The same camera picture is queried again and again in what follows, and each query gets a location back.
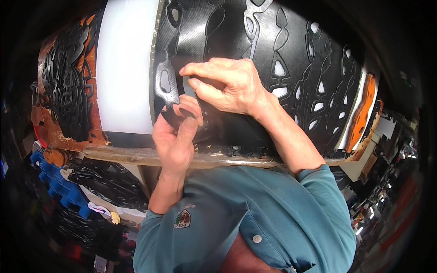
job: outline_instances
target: white paper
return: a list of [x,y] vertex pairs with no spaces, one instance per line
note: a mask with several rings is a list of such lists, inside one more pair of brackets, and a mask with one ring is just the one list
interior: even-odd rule
[[109,0],[97,47],[97,103],[104,131],[152,133],[149,67],[158,1]]

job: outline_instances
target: plastic wrap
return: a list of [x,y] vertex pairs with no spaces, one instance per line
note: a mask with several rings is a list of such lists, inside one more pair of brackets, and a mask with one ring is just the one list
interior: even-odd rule
[[85,158],[80,164],[70,164],[73,172],[68,179],[83,185],[90,192],[117,207],[145,212],[149,200],[138,179],[118,163]]
[[118,260],[118,245],[127,229],[126,226],[109,223],[96,213],[83,219],[77,211],[59,204],[53,211],[50,228],[52,236],[58,242],[61,243],[62,238],[69,239],[82,248],[113,261]]

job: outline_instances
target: orange material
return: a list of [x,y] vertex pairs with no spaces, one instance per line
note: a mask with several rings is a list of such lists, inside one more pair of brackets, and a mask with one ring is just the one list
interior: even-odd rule
[[59,168],[64,166],[68,161],[68,154],[60,149],[45,150],[43,155],[47,163],[53,163]]
[[352,124],[349,128],[349,137],[346,143],[346,152],[351,152],[355,144],[360,140],[366,127],[369,109],[372,107],[373,97],[375,96],[375,76],[368,73],[366,76],[366,83],[364,85],[363,98],[360,106],[355,111]]

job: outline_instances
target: embroidered logo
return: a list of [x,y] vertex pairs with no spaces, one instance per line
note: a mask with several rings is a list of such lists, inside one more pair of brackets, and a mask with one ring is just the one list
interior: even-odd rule
[[191,215],[187,210],[183,210],[176,217],[173,228],[188,228],[191,223]]

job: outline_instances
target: shirt sleeve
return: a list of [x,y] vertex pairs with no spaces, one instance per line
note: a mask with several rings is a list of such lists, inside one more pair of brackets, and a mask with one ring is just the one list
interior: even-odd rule
[[350,225],[350,214],[346,201],[329,167],[322,165],[318,169],[303,170],[299,174],[298,180],[330,219],[341,238],[343,247],[351,254],[347,259],[352,263],[357,239]]
[[153,256],[157,233],[163,217],[163,214],[156,214],[151,210],[147,211],[146,218],[141,223],[135,247],[133,259],[135,272],[142,272],[141,268],[144,269],[146,257]]

